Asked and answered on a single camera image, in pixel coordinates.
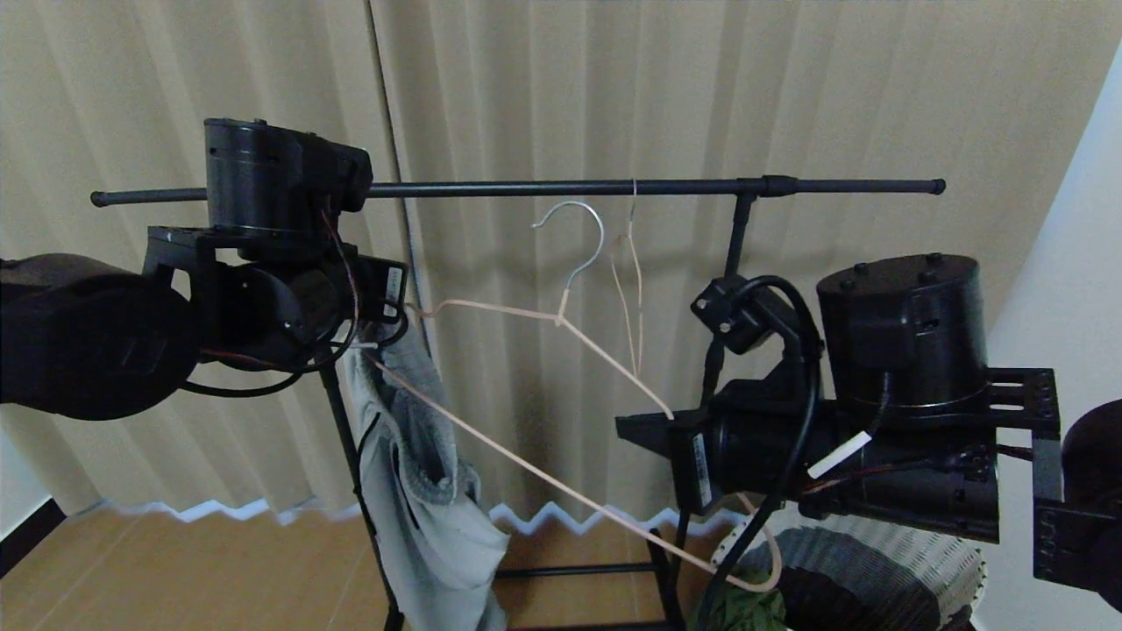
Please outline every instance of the hanger bar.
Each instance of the hanger bar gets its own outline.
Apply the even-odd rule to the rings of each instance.
[[[571,180],[525,182],[380,182],[367,198],[528,198],[580,195],[756,195],[781,198],[794,193],[927,193],[941,194],[944,180],[799,180],[764,175],[737,180]],[[117,204],[205,201],[206,189],[94,191],[98,208]]]

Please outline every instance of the floor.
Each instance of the floor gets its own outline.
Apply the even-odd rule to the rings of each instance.
[[[672,530],[665,533],[672,536]],[[707,554],[720,534],[691,540]],[[645,561],[646,545],[603,520],[585,536],[546,523],[515,536],[504,567]],[[682,573],[684,604],[706,576]],[[496,593],[512,627],[661,618],[651,574],[507,579]],[[0,580],[0,628],[33,630],[381,629],[386,601],[359,519],[305,512],[183,523],[111,509],[71,518]]]

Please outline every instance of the white wall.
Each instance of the white wall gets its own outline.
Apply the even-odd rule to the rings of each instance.
[[[35,472],[0,431],[0,539],[49,499]]]
[[[1122,399],[1122,47],[988,342],[993,366],[1056,369],[1065,430]],[[1002,440],[1028,443],[1027,432]],[[986,631],[1122,629],[1097,595],[1032,578],[1027,463],[1002,458],[1001,499],[1002,545],[985,550],[990,589],[976,616]]]

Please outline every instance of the barcode label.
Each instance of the barcode label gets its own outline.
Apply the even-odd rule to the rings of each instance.
[[[390,267],[389,274],[386,276],[386,300],[389,302],[397,302],[397,294],[402,291],[402,268]],[[392,304],[386,304],[381,308],[381,314],[387,318],[395,318],[397,316],[397,308]]]
[[[712,502],[712,488],[709,486],[709,461],[705,457],[705,437],[700,433],[693,435],[693,466],[698,469],[698,495],[705,507]]]

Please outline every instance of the curtain fold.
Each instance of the curtain fold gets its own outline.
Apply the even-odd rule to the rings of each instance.
[[[95,189],[201,186],[202,119],[265,118],[365,147],[377,180],[946,177],[925,195],[797,195],[753,210],[741,273],[818,278],[926,250],[982,263],[987,318],[1027,255],[1122,34],[1122,4],[762,2],[227,2],[11,0],[0,38],[0,248],[139,269],[149,225],[201,203],[94,209]],[[370,201],[343,219],[364,254],[415,263],[425,304],[552,311],[597,235],[559,199]],[[611,239],[631,201],[589,199]],[[730,199],[643,198],[642,377],[677,409],[700,392],[707,336],[688,301],[721,269]],[[627,300],[636,277],[615,250]],[[626,359],[606,256],[570,319]],[[548,323],[449,310],[425,324],[465,419],[586,494],[646,515],[669,467],[615,438],[652,411]],[[758,376],[778,345],[729,360]],[[202,367],[231,387],[269,377]],[[64,510],[109,497],[186,509],[264,496],[351,502],[314,377],[229,401],[178,393],[88,423],[11,405],[0,423]],[[527,516],[558,500],[467,437],[486,499]]]

